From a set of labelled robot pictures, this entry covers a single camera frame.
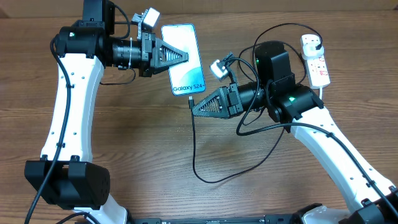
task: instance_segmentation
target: extension cord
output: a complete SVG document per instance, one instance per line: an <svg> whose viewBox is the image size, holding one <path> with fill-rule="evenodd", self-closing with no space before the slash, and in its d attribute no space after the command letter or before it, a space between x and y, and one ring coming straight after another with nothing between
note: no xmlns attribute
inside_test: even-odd
<svg viewBox="0 0 398 224"><path fill-rule="evenodd" d="M305 34L300 39L302 50L306 45L315 45L320 43L320 39L317 35ZM325 56L322 54L319 57L313 59L304 59L305 66L307 68L308 80L310 82L311 89L320 89L330 84L330 78L328 68L326 66Z"/></svg>

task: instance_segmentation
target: white power strip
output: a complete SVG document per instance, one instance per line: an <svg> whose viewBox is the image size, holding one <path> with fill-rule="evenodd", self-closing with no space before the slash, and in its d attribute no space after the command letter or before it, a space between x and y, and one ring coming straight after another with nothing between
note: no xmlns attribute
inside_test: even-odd
<svg viewBox="0 0 398 224"><path fill-rule="evenodd" d="M301 47L307 44L319 44L320 39L317 35L305 34L300 39ZM322 88L330 84L328 68L326 66L325 56L322 55L313 59L304 59L307 68L308 80L311 89L320 89L320 98L322 98Z"/></svg>

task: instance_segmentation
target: power plug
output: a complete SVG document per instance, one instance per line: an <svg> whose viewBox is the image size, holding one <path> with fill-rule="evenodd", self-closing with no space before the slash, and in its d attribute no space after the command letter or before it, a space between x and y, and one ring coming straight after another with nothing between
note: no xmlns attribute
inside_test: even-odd
<svg viewBox="0 0 398 224"><path fill-rule="evenodd" d="M318 45L320 43L320 39L317 35L305 34L301 36L300 42L302 48L304 49L308 44ZM304 58L304 61L307 68L308 80L310 81L311 89L320 89L330 84L328 68L326 66L325 56L323 54L316 58Z"/></svg>
<svg viewBox="0 0 398 224"><path fill-rule="evenodd" d="M301 38L302 56L305 60L315 59L321 57L325 53L325 49L321 46L320 49L317 47L320 44L320 39L317 35L305 34Z"/></svg>

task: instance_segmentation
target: phone screen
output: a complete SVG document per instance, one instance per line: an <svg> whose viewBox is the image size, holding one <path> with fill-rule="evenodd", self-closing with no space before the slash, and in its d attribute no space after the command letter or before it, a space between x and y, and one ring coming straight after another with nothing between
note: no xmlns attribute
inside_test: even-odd
<svg viewBox="0 0 398 224"><path fill-rule="evenodd" d="M187 62L169 68L172 93L178 96L205 91L205 77L193 24L163 26L162 37L163 41L189 55Z"/></svg>

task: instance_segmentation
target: power outlet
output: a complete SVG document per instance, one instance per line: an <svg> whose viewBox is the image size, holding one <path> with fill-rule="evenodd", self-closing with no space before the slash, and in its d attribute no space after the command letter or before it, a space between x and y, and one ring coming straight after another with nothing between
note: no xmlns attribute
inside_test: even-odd
<svg viewBox="0 0 398 224"><path fill-rule="evenodd" d="M310 43L319 44L320 39L317 35L305 34L301 37L300 43L302 47ZM315 59L305 60L305 66L307 68L311 89L323 88L330 84L329 72L324 55Z"/></svg>

